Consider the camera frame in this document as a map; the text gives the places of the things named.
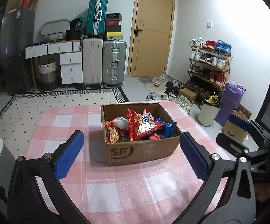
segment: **metal screw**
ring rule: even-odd
[[[51,157],[52,157],[52,153],[50,153],[50,152],[47,152],[44,154],[45,159],[50,159]]]
[[[220,159],[220,156],[218,154],[216,154],[216,153],[212,154],[211,157],[212,157],[213,160]]]
[[[19,156],[19,157],[17,157],[17,162],[21,162],[21,161],[23,161],[23,159],[24,159],[24,157],[23,156]]]
[[[243,162],[243,163],[245,163],[247,161],[247,159],[244,156],[241,156],[240,157],[240,161]]]

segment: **drawer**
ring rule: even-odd
[[[38,45],[25,50],[25,58],[47,55],[47,45]]]
[[[82,64],[65,64],[61,65],[61,74],[74,74],[82,72]]]
[[[80,49],[80,41],[73,42],[73,51],[78,51]]]
[[[59,54],[59,61],[61,65],[78,63],[82,64],[82,52]]]
[[[72,51],[72,47],[72,42],[48,44],[48,54],[70,52]]]
[[[83,83],[83,74],[72,73],[72,74],[64,74],[61,75],[62,84],[71,84],[71,83]]]

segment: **white trash can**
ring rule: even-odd
[[[215,120],[221,107],[221,104],[212,105],[205,100],[198,115],[198,121],[200,124],[203,126],[210,126]]]

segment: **silver suitcase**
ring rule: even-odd
[[[104,87],[119,86],[124,82],[124,67],[126,63],[127,44],[124,41],[107,40],[103,43],[103,70]]]
[[[103,39],[84,39],[82,67],[84,85],[102,83]]]

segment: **white suitcase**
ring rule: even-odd
[[[84,39],[82,67],[84,85],[102,83],[103,39]]]

